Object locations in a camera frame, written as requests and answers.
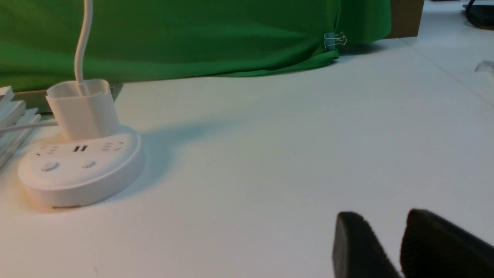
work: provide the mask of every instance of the round power strip base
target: round power strip base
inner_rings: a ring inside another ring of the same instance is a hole
[[[121,126],[104,138],[42,143],[24,156],[18,174],[41,204],[79,207],[120,192],[139,177],[145,163],[139,133]]]

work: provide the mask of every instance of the white book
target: white book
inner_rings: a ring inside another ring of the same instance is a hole
[[[12,91],[12,87],[0,88],[0,111],[2,111],[4,106],[11,102],[13,98],[14,92]]]
[[[26,112],[26,115],[24,115],[21,119],[19,119],[18,125],[20,125],[21,122],[22,125],[34,124],[41,120],[41,115],[32,113],[32,110],[34,109],[28,110],[30,111],[29,114]],[[4,149],[0,151],[0,168],[3,167],[5,163],[11,158],[11,156],[24,142],[24,140],[32,130],[33,129],[24,129],[24,130],[11,132],[13,134],[11,137],[11,141],[7,144],[7,146]]]
[[[15,126],[25,126],[31,123],[33,117],[36,115],[38,109],[33,108],[26,110],[26,114],[22,116]],[[9,132],[3,135],[0,135],[0,156],[3,154],[4,150],[12,143],[12,140],[15,138],[16,132]]]
[[[10,101],[0,110],[0,129],[12,126],[26,112],[24,101]]]

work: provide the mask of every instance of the white desk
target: white desk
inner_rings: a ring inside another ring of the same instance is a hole
[[[0,277],[330,278],[341,210],[395,265],[413,207],[493,242],[494,110],[404,41],[378,45],[297,74],[125,85],[148,163],[89,207],[24,194],[20,157],[57,128],[36,131],[0,172]]]

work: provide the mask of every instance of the green backdrop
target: green backdrop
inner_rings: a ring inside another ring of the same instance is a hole
[[[0,87],[73,80],[82,0],[0,0]],[[131,82],[255,76],[330,64],[323,35],[351,45],[391,30],[389,0],[94,0],[84,77]]]

